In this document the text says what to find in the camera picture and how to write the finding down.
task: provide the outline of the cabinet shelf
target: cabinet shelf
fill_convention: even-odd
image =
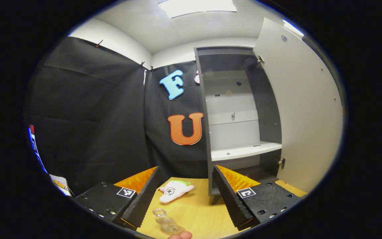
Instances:
[[[282,144],[259,141],[253,145],[211,151],[212,162],[238,159],[282,148]]]

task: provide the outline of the plush toy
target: plush toy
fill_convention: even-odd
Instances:
[[[171,180],[166,186],[160,188],[160,191],[164,192],[163,196],[160,197],[160,201],[168,203],[191,191],[193,188],[194,185],[191,185],[190,182]]]

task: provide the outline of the table surface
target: table surface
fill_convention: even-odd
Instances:
[[[165,186],[170,180],[188,181],[195,188],[169,203],[161,203],[159,198],[163,192],[159,188]],[[169,235],[160,231],[153,215],[153,209],[162,208],[168,216],[176,221],[178,226],[191,232],[193,238],[196,239],[219,239],[239,233],[240,231],[234,227],[229,217],[225,203],[220,200],[215,205],[211,205],[213,196],[208,195],[208,185],[208,179],[170,178],[154,193],[142,225],[137,231],[156,239],[167,239]],[[287,190],[292,192],[293,188],[288,186]]]

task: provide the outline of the clear glass jar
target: clear glass jar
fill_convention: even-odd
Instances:
[[[162,230],[169,233],[177,233],[180,231],[178,225],[173,218],[168,217],[165,210],[156,208],[153,210],[154,216],[156,216],[156,222],[160,225]]]

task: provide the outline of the white paper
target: white paper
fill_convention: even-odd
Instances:
[[[64,185],[68,186],[68,184],[67,184],[67,180],[66,180],[65,178],[63,178],[63,177],[58,177],[58,176],[54,176],[54,175],[51,175],[51,174],[50,174],[50,176],[51,176],[51,179],[52,179],[52,180],[59,181],[61,184],[64,184]],[[56,185],[56,186],[57,186],[57,188],[60,189],[60,191],[63,192],[66,196],[72,196],[72,195],[70,194],[70,192],[69,192],[67,189],[62,189],[62,188],[61,188],[60,186],[58,186],[58,185]]]

